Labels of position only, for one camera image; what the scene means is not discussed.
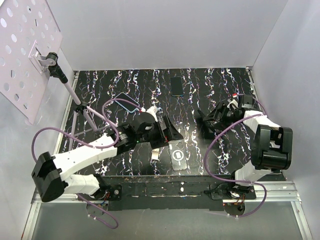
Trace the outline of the dark phone blue edge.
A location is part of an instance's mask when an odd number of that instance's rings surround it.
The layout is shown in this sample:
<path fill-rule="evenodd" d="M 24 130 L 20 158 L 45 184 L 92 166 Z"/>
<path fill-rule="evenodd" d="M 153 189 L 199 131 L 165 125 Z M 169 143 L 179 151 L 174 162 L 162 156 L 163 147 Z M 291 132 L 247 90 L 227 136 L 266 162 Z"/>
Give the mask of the dark phone blue edge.
<path fill-rule="evenodd" d="M 182 78 L 175 76 L 170 78 L 171 95 L 173 97 L 181 97 L 184 95 L 184 89 L 182 84 Z"/>

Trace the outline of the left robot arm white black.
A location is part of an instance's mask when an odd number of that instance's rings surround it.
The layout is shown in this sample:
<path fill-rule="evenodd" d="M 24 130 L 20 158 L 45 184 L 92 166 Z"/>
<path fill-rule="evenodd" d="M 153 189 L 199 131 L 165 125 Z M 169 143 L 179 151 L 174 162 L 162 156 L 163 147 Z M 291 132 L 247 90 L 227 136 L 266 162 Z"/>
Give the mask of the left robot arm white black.
<path fill-rule="evenodd" d="M 152 149 L 158 149 L 168 146 L 171 141 L 182 140 L 183 136 L 169 117 L 164 116 L 163 120 L 165 129 L 152 114 L 142 112 L 91 143 L 84 142 L 81 147 L 55 155 L 48 151 L 42 153 L 31 173 L 40 199 L 48 203 L 63 194 L 85 194 L 95 200 L 103 199 L 108 187 L 102 177 L 98 174 L 79 175 L 77 172 L 133 150 L 137 144 L 148 143 Z"/>

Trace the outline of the clear phone case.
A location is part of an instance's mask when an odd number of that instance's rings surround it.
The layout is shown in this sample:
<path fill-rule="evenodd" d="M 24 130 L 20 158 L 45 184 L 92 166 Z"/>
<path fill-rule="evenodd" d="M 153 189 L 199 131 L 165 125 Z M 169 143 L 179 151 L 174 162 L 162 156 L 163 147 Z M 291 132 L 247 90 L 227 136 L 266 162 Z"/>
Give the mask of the clear phone case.
<path fill-rule="evenodd" d="M 183 143 L 180 140 L 169 143 L 169 155 L 174 171 L 187 169 L 186 153 Z"/>

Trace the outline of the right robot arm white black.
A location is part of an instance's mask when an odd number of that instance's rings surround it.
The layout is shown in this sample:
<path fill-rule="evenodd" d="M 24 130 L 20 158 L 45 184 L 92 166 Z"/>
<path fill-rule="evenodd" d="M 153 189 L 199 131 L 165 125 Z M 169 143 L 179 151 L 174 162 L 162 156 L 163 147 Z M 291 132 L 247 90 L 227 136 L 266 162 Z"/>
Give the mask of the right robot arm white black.
<path fill-rule="evenodd" d="M 272 122 L 267 113 L 257 106 L 259 101 L 251 95 L 233 94 L 221 101 L 208 114 L 198 110 L 205 139 L 222 135 L 243 123 L 254 133 L 250 161 L 227 178 L 217 178 L 204 193 L 213 200 L 254 199 L 254 184 L 266 175 L 287 170 L 292 162 L 293 130 Z"/>

